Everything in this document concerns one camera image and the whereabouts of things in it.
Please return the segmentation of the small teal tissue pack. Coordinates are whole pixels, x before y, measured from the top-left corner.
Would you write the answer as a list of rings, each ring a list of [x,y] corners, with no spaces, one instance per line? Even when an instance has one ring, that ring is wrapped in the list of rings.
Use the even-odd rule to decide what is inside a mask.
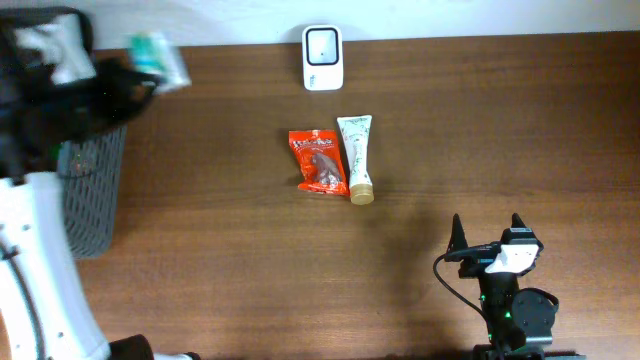
[[[192,84],[179,49],[162,32],[131,35],[128,54],[137,71],[159,78],[156,94],[177,91]]]

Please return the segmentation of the white leaf-print cream tube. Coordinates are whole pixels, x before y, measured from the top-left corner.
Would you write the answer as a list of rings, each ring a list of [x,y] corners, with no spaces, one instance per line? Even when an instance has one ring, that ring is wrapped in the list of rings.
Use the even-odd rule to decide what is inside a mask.
[[[371,122],[371,115],[337,119],[350,171],[350,200],[354,205],[368,205],[374,201],[373,183],[367,170]]]

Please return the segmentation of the red candy bag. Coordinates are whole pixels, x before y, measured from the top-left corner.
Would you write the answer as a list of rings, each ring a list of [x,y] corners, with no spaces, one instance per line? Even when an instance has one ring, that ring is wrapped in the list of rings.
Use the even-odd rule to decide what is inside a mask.
[[[288,143],[303,176],[298,185],[300,190],[339,196],[349,194],[334,130],[290,131]]]

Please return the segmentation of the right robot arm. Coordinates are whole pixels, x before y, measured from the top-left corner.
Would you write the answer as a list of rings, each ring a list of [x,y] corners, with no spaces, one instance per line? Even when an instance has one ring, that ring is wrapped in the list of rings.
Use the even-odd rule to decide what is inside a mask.
[[[559,300],[539,288],[522,288],[518,279],[535,268],[544,250],[543,243],[518,214],[511,217],[497,241],[468,244],[460,216],[455,214],[447,250],[436,258],[433,272],[437,280],[455,297],[476,311],[486,324],[489,342],[476,345],[471,357],[495,359],[582,359],[575,351],[548,352],[553,342],[552,327]],[[445,261],[460,265],[461,279],[479,281],[479,303],[474,304],[453,289],[439,274]]]

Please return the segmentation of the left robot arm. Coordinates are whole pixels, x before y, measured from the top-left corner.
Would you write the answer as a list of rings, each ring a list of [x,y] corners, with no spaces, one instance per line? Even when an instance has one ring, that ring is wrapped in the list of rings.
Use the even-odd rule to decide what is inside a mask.
[[[1,315],[15,359],[157,359],[148,339],[108,341],[86,299],[64,224],[51,149],[111,132],[151,102],[161,79],[100,61],[56,85],[48,66],[1,62]]]

